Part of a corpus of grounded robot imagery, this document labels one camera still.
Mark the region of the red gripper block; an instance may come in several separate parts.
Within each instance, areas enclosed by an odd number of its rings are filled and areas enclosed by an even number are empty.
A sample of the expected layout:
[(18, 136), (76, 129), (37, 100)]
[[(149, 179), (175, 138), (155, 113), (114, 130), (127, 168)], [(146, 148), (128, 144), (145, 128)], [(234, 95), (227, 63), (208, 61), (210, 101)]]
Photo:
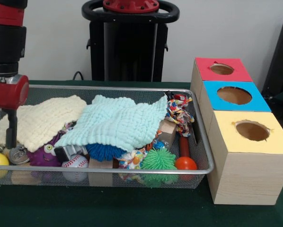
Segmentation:
[(0, 78), (0, 108), (7, 109), (9, 127), (6, 129), (6, 147), (17, 145), (17, 109), (23, 105), (28, 96), (29, 80), (26, 75)]

